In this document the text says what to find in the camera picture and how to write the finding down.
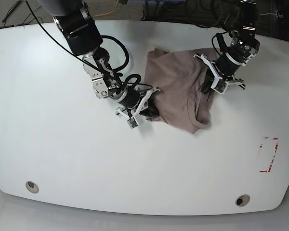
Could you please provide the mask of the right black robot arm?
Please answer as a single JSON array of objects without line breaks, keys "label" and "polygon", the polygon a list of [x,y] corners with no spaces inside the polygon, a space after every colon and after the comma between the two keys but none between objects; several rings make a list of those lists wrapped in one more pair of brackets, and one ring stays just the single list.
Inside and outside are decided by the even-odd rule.
[{"label": "right black robot arm", "polygon": [[[121,80],[121,70],[130,60],[129,53],[115,37],[100,34],[85,1],[40,0],[39,4],[53,17],[62,32],[70,48],[68,53],[76,58],[82,56],[84,70],[91,76],[98,98],[110,98],[120,104],[116,114],[125,116],[132,128],[140,125],[143,116],[159,116],[159,110],[151,98],[158,88],[146,85],[145,89],[140,89],[139,74],[131,74]],[[112,40],[122,48],[125,61],[121,66],[111,67],[110,55],[101,47],[104,39]]]}]

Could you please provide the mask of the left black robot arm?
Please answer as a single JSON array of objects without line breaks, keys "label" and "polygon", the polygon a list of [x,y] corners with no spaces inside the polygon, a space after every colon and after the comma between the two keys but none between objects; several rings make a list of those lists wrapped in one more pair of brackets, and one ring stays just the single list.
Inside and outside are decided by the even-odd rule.
[{"label": "left black robot arm", "polygon": [[220,50],[219,57],[210,61],[204,54],[196,54],[207,67],[206,77],[201,85],[203,94],[213,90],[224,94],[230,85],[238,85],[245,89],[244,80],[235,77],[235,72],[254,58],[260,48],[260,42],[255,38],[256,21],[258,18],[256,1],[241,0],[237,6],[237,20],[230,29],[225,30],[232,38],[227,45],[222,33],[216,33]]}]

